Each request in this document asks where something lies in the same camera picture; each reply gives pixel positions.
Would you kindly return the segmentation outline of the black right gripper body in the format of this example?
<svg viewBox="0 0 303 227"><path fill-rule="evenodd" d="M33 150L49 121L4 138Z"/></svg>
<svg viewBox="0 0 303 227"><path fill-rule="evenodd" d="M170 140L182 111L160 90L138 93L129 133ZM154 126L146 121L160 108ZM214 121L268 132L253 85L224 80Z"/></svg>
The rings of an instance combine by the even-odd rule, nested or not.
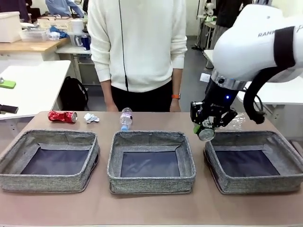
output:
<svg viewBox="0 0 303 227"><path fill-rule="evenodd" d="M212 79L209 81L205 98L203 100L203 119L224 115L231 108L236 96L237 90L231 90L217 85Z"/></svg>

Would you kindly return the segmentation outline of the person's left hand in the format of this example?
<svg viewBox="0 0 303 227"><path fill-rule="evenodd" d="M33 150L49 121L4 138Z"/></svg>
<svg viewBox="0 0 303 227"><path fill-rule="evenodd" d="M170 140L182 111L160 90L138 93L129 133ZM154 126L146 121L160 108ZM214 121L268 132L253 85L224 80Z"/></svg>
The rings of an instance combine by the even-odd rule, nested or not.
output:
<svg viewBox="0 0 303 227"><path fill-rule="evenodd" d="M176 99L176 98L172 99L169 111L171 113L181 112L181 108L179 105L179 99Z"/></svg>

